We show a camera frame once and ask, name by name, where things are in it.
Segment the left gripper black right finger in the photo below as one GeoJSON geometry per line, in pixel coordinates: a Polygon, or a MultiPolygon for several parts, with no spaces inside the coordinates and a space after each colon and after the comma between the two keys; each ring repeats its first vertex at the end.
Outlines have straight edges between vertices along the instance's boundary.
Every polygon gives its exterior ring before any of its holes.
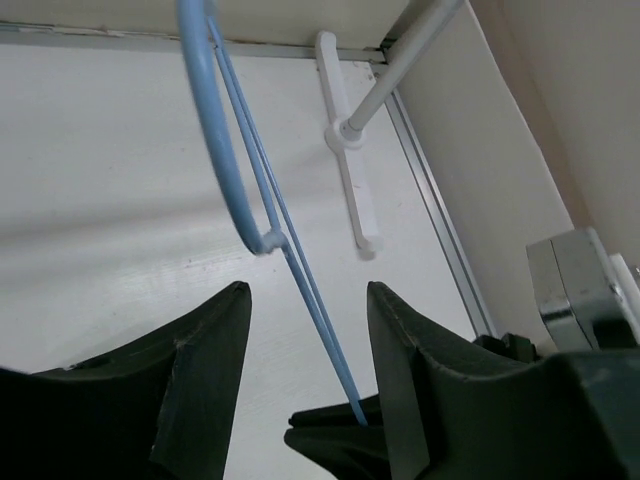
{"type": "Polygon", "coordinates": [[[389,287],[367,288],[369,337],[396,479],[635,479],[637,350],[496,355],[389,287]]]}

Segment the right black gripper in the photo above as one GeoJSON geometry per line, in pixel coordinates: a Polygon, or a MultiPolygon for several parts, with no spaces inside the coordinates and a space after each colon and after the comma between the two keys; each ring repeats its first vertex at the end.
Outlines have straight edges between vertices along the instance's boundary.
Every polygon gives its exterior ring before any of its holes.
{"type": "Polygon", "coordinates": [[[512,333],[505,333],[501,338],[480,335],[473,344],[496,355],[522,363],[533,363],[540,359],[536,346],[529,339],[512,333]]]}

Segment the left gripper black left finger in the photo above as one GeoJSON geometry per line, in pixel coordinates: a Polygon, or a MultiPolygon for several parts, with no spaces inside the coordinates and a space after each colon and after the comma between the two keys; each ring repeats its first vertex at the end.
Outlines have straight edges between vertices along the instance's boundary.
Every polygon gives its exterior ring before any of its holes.
{"type": "Polygon", "coordinates": [[[5,479],[220,479],[251,321],[248,284],[66,368],[1,372],[5,479]]]}

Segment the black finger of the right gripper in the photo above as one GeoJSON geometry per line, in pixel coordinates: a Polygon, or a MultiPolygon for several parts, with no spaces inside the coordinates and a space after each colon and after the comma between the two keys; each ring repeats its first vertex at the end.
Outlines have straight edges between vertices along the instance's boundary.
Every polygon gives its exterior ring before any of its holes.
{"type": "Polygon", "coordinates": [[[348,403],[296,412],[284,442],[337,479],[386,479],[388,452],[379,396],[362,399],[360,406],[365,426],[348,403]]]}

